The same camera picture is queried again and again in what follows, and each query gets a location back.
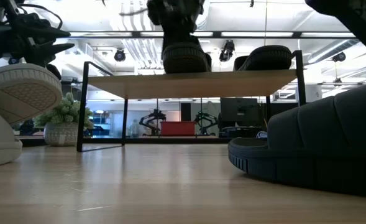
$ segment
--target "black metal stand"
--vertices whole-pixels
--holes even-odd
[[[271,98],[270,98],[270,96],[265,97],[265,108],[266,108],[266,118],[267,118],[267,122],[268,122],[271,118]]]
[[[157,111],[159,111],[159,99],[157,98]],[[157,135],[158,135],[158,138],[160,138],[160,132],[158,131],[159,130],[159,119],[157,118]]]
[[[129,104],[129,100],[125,99],[125,105],[123,107],[123,124],[122,124],[122,145],[124,146],[126,143],[126,123],[127,123],[127,105]]]
[[[113,74],[109,73],[105,69],[101,68],[100,66],[96,65],[93,62],[85,62],[83,64],[83,82],[82,82],[82,94],[81,94],[81,104],[79,108],[79,123],[78,123],[78,139],[76,140],[76,151],[77,152],[86,152],[86,151],[93,151],[99,149],[105,149],[110,147],[101,147],[96,149],[83,149],[83,140],[84,140],[84,128],[85,128],[85,111],[86,111],[86,97],[88,94],[88,83],[89,83],[89,65],[96,67],[98,70],[104,72],[109,76],[114,76]]]
[[[203,113],[203,109],[202,109],[202,97],[201,97],[201,113]],[[203,119],[201,119],[201,128],[203,127]]]
[[[304,65],[303,65],[303,53],[301,50],[293,52],[293,56],[296,58],[296,76],[299,96],[299,106],[306,104],[306,85],[304,83]]]

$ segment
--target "wooden tabletop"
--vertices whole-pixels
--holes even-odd
[[[366,198],[251,179],[225,144],[27,147],[0,166],[6,223],[366,224]]]
[[[89,77],[89,84],[127,99],[269,96],[296,70]]]

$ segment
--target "red panel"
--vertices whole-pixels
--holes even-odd
[[[162,136],[194,136],[195,122],[193,121],[163,121],[161,122]]]

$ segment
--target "spotlight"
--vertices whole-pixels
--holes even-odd
[[[345,60],[345,53],[341,52],[335,56],[333,56],[332,61],[334,62],[342,62]]]
[[[15,65],[15,64],[18,64],[20,63],[20,60],[19,59],[15,59],[15,58],[9,58],[9,65]]]
[[[115,53],[115,56],[114,56],[114,59],[117,62],[123,62],[126,59],[124,49],[117,49],[116,53]]]
[[[235,45],[232,40],[227,40],[224,47],[221,49],[220,62],[228,62],[233,56],[233,51],[235,51]]]

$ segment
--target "table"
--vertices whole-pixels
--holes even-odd
[[[88,83],[125,99],[122,125],[122,145],[126,143],[127,105],[129,99],[196,98],[266,96],[267,116],[270,115],[270,95],[294,79],[298,79],[299,105],[306,103],[304,92],[302,52],[293,52],[295,70],[266,70],[239,72],[203,72],[168,75],[114,76],[93,62],[85,62],[80,113],[84,113]],[[107,74],[107,77],[89,77],[89,65]],[[83,123],[80,116],[76,150],[83,152]]]

